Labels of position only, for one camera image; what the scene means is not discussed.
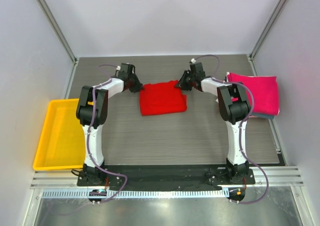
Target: metal frame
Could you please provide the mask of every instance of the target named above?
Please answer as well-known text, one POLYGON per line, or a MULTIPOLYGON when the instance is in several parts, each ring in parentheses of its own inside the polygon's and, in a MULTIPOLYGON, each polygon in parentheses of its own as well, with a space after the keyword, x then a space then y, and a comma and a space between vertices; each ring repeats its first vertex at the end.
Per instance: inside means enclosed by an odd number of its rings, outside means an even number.
POLYGON ((70 59, 72 60, 72 62, 75 64, 76 63, 76 57, 74 55, 74 53, 72 52, 64 34, 62 33, 57 21, 55 20, 55 17, 53 16, 53 14, 51 13, 51 10, 49 8, 49 6, 47 5, 45 0, 37 0, 44 15, 46 16, 46 18, 48 19, 49 23, 52 26, 53 31, 55 32, 56 36, 58 37, 58 39, 60 40, 60 42, 62 43, 64 49, 66 50, 67 54, 69 55, 70 59))
POLYGON ((296 207, 298 209, 303 225, 306 225, 306 226, 317 225, 310 213, 308 203, 306 201, 306 197, 304 194, 304 189, 305 189, 304 187, 303 188, 295 187, 295 186, 291 187, 296 207))
MULTIPOLYGON (((270 187, 281 186, 303 186, 304 183, 296 166, 266 166, 262 167, 269 179, 270 187)), ((247 185, 248 187, 265 187, 266 179, 260 169, 251 167, 253 170, 256 184, 247 185)), ((103 189, 103 186, 82 187, 77 186, 78 178, 69 170, 64 171, 37 171, 34 174, 31 189, 103 189)))
POLYGON ((280 13, 282 12, 287 1, 288 0, 279 0, 278 3, 276 4, 276 6, 271 14, 271 17, 269 18, 268 22, 266 23, 266 25, 262 31, 262 34, 260 35, 258 41, 256 42, 256 44, 252 50, 252 53, 250 54, 250 58, 254 59, 255 56, 257 55, 261 45, 265 41, 267 35, 269 34, 271 28, 275 24, 277 18, 279 17, 280 13))
POLYGON ((28 210, 26 212, 23 226, 33 226, 35 224, 42 194, 43 194, 43 189, 32 190, 32 196, 31 196, 28 210))

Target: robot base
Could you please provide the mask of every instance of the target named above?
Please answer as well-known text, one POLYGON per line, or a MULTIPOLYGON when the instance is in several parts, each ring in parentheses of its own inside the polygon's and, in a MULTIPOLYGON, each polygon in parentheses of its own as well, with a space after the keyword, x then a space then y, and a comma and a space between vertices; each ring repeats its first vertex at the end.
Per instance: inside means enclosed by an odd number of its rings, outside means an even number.
POLYGON ((107 174, 100 171, 96 167, 89 167, 86 164, 83 165, 82 171, 79 172, 77 186, 89 187, 89 186, 104 186, 106 184, 107 174))

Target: metal floor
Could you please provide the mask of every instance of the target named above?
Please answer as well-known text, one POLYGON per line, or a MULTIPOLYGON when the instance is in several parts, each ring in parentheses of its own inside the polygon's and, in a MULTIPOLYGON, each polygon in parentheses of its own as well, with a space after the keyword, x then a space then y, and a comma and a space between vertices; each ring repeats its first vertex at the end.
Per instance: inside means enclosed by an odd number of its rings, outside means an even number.
MULTIPOLYGON (((80 58, 69 98, 78 98, 82 86, 97 85, 106 76, 100 64, 131 63, 143 84, 180 79, 194 56, 132 56, 80 58)), ((253 75, 246 55, 222 55, 216 78, 226 72, 253 75)), ((201 59, 206 75, 215 70, 214 58, 201 59)), ((114 74, 114 68, 107 69, 114 74)), ((109 100, 108 117, 102 133, 102 151, 108 165, 225 164, 228 132, 216 98, 196 90, 187 95, 183 113, 141 116, 139 94, 125 91, 109 100)), ((250 118, 246 130, 249 158, 259 164, 278 163, 273 135, 266 119, 250 118)))
MULTIPOLYGON (((263 194, 247 188, 245 201, 263 194)), ((87 199, 42 199, 35 226, 302 226, 290 187, 271 187, 267 198, 252 205, 226 198, 119 199, 88 205, 68 216, 87 199)))

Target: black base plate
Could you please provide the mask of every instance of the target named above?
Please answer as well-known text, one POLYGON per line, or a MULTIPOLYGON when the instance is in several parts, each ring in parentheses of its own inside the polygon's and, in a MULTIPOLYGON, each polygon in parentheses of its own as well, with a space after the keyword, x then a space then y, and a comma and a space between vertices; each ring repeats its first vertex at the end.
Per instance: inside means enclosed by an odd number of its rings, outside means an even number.
MULTIPOLYGON (((243 181, 231 183, 225 169, 220 165, 106 165, 108 171, 125 174, 128 177, 124 190, 127 191, 212 191, 220 190, 219 185, 243 185, 243 181)), ((108 177, 111 190, 118 190, 123 177, 108 177)), ((246 175, 247 185, 255 184, 253 171, 246 175)), ((104 186, 104 181, 93 181, 78 177, 78 186, 104 186)))

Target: gray table surface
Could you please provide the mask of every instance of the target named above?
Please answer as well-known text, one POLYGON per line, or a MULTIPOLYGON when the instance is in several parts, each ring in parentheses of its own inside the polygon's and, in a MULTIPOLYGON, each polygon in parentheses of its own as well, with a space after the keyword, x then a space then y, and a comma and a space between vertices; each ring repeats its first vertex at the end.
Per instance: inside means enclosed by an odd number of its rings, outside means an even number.
MULTIPOLYGON (((84 85, 94 86, 107 78, 100 64, 131 63, 143 84, 180 79, 194 56, 128 56, 80 58, 69 98, 78 98, 84 85)), ((222 55, 216 78, 226 72, 252 75, 246 55, 222 55)), ((206 75, 212 75, 217 60, 201 59, 206 75)), ((106 69, 114 74, 114 68, 106 69)), ((103 127, 102 152, 109 165, 224 164, 228 132, 216 98, 197 90, 187 95, 187 111, 141 116, 139 93, 128 90, 109 99, 103 127)), ((272 132, 266 119, 250 118, 246 130, 248 156, 259 164, 278 163, 272 132)))

